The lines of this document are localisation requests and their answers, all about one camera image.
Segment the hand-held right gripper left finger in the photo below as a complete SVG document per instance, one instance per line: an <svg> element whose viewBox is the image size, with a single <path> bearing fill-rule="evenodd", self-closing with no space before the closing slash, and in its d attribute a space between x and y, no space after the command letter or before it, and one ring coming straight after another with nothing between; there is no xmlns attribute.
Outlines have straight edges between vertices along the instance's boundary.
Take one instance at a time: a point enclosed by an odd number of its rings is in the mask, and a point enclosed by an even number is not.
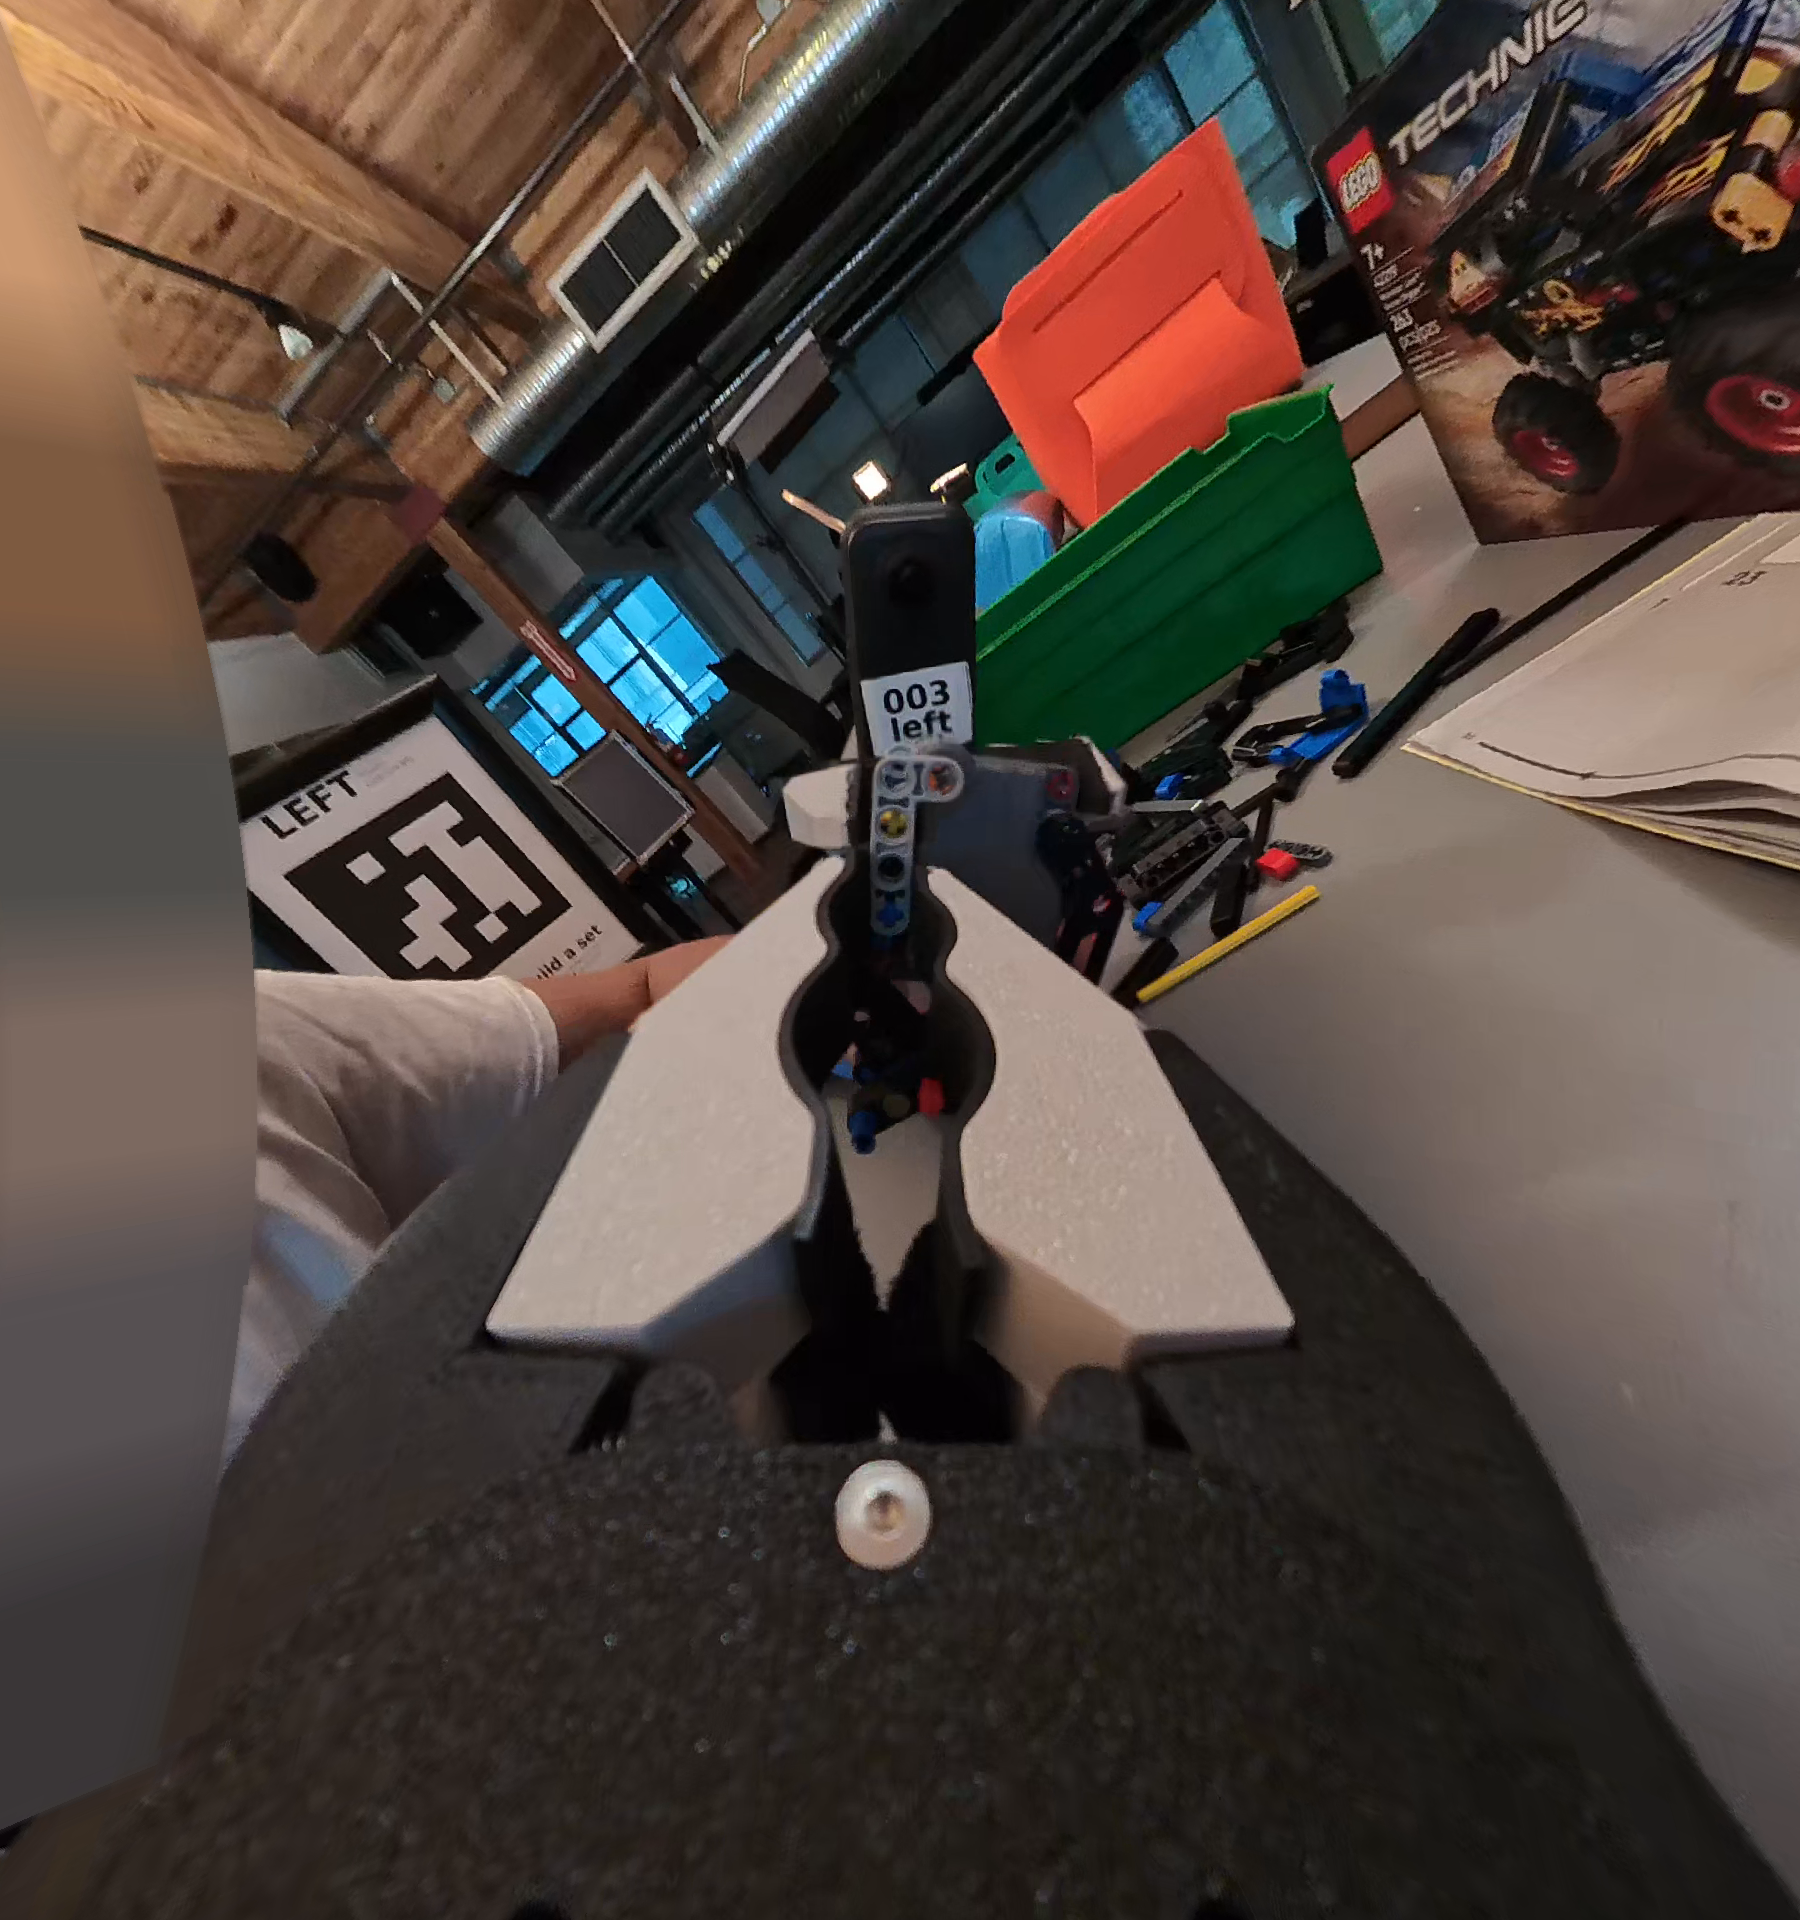
<svg viewBox="0 0 1800 1920"><path fill-rule="evenodd" d="M823 853L636 1021L487 1312L494 1345L691 1364L741 1431L787 1434L774 1374L859 1247L825 1097L857 1027L840 903L864 899Z"/></svg>

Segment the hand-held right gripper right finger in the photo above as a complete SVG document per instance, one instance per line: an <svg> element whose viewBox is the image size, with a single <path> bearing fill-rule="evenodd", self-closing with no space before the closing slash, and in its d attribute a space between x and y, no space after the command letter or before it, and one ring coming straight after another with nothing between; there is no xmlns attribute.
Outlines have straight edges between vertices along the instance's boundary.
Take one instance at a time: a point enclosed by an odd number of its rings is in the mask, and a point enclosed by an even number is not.
<svg viewBox="0 0 1800 1920"><path fill-rule="evenodd" d="M968 882L926 869L936 1214L896 1286L942 1364L1024 1404L1078 1369L1285 1347L1275 1282L1140 1021Z"/></svg>

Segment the grey black toy brick model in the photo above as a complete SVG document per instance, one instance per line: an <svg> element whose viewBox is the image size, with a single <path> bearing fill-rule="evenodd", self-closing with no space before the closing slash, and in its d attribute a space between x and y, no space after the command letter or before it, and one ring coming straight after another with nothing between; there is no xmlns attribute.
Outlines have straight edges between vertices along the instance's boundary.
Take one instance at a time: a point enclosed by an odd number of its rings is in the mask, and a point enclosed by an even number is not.
<svg viewBox="0 0 1800 1920"><path fill-rule="evenodd" d="M859 768L867 903L847 947L855 1038L840 1067L852 1080L845 1138L867 1155L888 1128L945 1104L945 1069L929 1062L926 937L915 927L926 871L958 876L1091 985L1126 902L1099 850L1107 821L1072 809L1055 745L904 750Z"/></svg>

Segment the monster truck toy set box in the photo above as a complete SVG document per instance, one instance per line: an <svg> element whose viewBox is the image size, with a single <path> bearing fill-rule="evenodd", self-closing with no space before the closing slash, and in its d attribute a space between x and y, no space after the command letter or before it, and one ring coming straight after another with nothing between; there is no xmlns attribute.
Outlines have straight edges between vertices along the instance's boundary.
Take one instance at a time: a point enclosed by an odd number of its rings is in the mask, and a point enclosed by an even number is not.
<svg viewBox="0 0 1800 1920"><path fill-rule="evenodd" d="M1800 1L1438 3L1314 164L1478 539L1800 508Z"/></svg>

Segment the pile of large toy beams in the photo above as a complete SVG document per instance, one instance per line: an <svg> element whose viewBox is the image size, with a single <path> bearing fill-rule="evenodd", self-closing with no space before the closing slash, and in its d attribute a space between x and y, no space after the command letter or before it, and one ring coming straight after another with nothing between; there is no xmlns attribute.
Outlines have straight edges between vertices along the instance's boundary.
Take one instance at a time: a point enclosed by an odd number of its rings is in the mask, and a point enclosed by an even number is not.
<svg viewBox="0 0 1800 1920"><path fill-rule="evenodd" d="M1137 1006L1185 946L1245 927L1258 891L1325 864L1275 843L1277 814L1367 720L1365 685L1345 668L1345 595L1283 627L1152 755L1123 764L1129 813L1105 862L1126 899L1103 986Z"/></svg>

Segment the dark monitor screen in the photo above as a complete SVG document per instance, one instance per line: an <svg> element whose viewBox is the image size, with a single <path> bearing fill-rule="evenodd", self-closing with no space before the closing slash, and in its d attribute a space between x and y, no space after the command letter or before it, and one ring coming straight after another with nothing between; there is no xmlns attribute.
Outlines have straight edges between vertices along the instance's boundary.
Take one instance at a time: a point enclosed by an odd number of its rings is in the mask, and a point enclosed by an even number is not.
<svg viewBox="0 0 1800 1920"><path fill-rule="evenodd" d="M620 734L602 734L554 784L641 869L694 822L679 787Z"/></svg>

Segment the green plastic bin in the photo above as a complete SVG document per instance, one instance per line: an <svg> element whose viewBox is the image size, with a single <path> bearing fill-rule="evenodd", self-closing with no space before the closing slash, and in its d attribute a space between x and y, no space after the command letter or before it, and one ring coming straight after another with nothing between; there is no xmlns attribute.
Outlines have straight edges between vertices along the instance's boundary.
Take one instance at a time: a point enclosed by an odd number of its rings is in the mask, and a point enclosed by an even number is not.
<svg viewBox="0 0 1800 1920"><path fill-rule="evenodd" d="M1123 745L1381 569L1330 393L1236 412L979 612L974 739Z"/></svg>

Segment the yellow toy axle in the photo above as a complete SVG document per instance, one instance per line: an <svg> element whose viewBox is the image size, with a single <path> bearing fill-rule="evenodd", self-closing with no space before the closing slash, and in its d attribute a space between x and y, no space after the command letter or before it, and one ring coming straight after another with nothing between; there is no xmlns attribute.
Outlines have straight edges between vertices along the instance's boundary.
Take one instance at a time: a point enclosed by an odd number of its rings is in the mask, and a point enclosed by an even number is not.
<svg viewBox="0 0 1800 1920"><path fill-rule="evenodd" d="M1149 1006L1156 999L1176 991L1185 982L1198 978L1201 973L1209 973L1222 960L1268 937L1275 929L1287 925L1290 919L1315 906L1318 902L1319 887L1314 882L1293 891L1232 932L1211 940L1208 947L1201 947L1196 951L1196 955L1169 965L1139 989L1137 1003Z"/></svg>

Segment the person's white shirt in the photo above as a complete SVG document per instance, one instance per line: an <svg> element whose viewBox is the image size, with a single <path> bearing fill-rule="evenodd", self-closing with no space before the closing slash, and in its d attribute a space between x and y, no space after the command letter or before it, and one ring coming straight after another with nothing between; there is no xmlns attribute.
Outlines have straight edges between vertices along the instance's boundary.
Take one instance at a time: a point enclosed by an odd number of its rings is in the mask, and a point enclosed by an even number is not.
<svg viewBox="0 0 1800 1920"><path fill-rule="evenodd" d="M258 969L255 1008L255 1218L224 1464L384 1241L558 1067L553 1013L503 977Z"/></svg>

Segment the black toy beam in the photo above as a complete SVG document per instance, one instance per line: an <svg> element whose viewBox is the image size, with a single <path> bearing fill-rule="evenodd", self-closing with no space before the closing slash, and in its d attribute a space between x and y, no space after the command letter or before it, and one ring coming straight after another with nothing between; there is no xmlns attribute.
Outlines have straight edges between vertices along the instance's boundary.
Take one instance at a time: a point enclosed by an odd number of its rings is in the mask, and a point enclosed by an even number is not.
<svg viewBox="0 0 1800 1920"><path fill-rule="evenodd" d="M1369 717L1363 729L1332 763L1337 779L1355 779L1390 745L1432 700L1440 685L1460 672L1503 622L1496 607L1469 612L1440 646L1416 666L1403 685Z"/></svg>

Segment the orange plastic bin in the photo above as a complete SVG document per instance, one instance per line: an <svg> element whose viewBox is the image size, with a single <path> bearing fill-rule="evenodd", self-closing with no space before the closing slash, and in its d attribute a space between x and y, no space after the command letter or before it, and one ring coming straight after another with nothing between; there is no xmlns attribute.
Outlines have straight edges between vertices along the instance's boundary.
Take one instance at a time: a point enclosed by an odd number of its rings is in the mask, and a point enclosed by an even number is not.
<svg viewBox="0 0 1800 1920"><path fill-rule="evenodd" d="M974 366L1045 493L1091 525L1303 381L1270 254L1204 120L1007 292Z"/></svg>

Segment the white vent grille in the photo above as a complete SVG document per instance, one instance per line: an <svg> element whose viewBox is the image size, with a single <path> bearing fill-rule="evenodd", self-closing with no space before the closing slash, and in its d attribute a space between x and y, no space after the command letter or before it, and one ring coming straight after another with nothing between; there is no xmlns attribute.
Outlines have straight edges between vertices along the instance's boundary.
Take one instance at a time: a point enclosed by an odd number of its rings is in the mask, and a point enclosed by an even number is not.
<svg viewBox="0 0 1800 1920"><path fill-rule="evenodd" d="M551 298L587 348L602 355L699 252L679 203L645 168L554 269Z"/></svg>

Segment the thin black toy axle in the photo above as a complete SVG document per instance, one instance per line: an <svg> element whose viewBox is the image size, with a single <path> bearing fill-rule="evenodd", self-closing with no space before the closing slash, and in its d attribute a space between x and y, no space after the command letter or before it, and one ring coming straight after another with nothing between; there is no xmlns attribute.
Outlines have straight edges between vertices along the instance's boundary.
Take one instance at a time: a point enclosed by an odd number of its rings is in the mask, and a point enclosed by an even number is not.
<svg viewBox="0 0 1800 1920"><path fill-rule="evenodd" d="M1640 562L1646 555L1655 552L1659 547L1663 547L1666 539L1683 531L1691 524L1693 524L1691 515L1678 515L1669 521L1663 521L1641 531L1635 539L1630 539L1624 549L1614 551L1604 560L1581 571L1578 578L1568 581L1562 588L1547 595L1547 601L1537 604L1535 608L1532 608L1529 612L1523 612L1516 617L1514 621L1496 627L1481 641L1479 651L1484 655L1492 655L1510 643L1517 643L1520 640L1527 637L1534 630L1547 626L1556 614L1575 607L1597 588L1603 588L1606 581L1628 571L1634 562Z"/></svg>

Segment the open instruction booklet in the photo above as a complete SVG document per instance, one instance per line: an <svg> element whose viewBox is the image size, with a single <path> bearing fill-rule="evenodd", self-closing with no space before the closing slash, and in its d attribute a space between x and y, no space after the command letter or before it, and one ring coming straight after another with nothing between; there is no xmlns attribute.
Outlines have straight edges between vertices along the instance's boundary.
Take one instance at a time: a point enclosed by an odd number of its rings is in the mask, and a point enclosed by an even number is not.
<svg viewBox="0 0 1800 1920"><path fill-rule="evenodd" d="M1800 510L1754 515L1408 750L1800 873Z"/></svg>

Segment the silver ventilation duct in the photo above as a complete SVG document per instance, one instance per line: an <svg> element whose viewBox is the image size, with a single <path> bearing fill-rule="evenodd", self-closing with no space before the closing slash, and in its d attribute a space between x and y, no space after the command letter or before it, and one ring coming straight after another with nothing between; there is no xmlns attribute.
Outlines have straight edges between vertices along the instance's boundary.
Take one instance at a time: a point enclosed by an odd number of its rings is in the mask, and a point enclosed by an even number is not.
<svg viewBox="0 0 1800 1920"><path fill-rule="evenodd" d="M529 473L590 405L605 378L669 323L792 192L855 120L955 12L954 1L825 3L667 191L697 230L699 257L602 355L556 313L470 422L481 455Z"/></svg>

